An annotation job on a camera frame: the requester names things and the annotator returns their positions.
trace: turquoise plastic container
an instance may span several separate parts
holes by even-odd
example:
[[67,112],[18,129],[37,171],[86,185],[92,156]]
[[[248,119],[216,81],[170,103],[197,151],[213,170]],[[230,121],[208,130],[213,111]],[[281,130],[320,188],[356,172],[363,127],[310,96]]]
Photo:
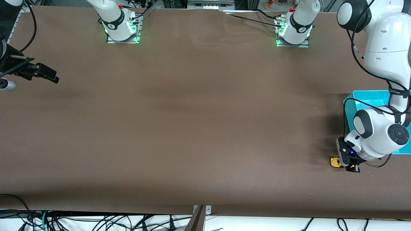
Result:
[[[351,95],[347,98],[354,98],[361,100],[365,103],[368,103],[373,106],[382,106],[388,103],[388,99],[390,98],[390,93],[388,90],[358,90],[353,91]],[[347,101],[345,105],[345,114],[347,116],[348,127],[350,131],[354,130],[353,119],[354,115],[358,110],[369,108],[369,106],[357,102],[355,100]],[[402,154],[402,155],[409,155],[411,154],[411,142],[405,145],[400,150],[393,152],[393,154]]]

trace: brown tabletop surface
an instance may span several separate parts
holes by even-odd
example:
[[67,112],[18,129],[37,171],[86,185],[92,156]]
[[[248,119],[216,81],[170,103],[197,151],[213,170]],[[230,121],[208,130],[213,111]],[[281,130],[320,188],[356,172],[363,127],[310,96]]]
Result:
[[[93,8],[34,13],[24,54],[60,82],[9,76],[18,90],[0,92],[0,190],[30,208],[411,218],[411,157],[359,174],[329,164],[344,97],[387,88],[356,65],[336,14],[296,49],[216,10],[156,9],[127,45],[105,43]],[[11,45],[32,31],[24,14]]]

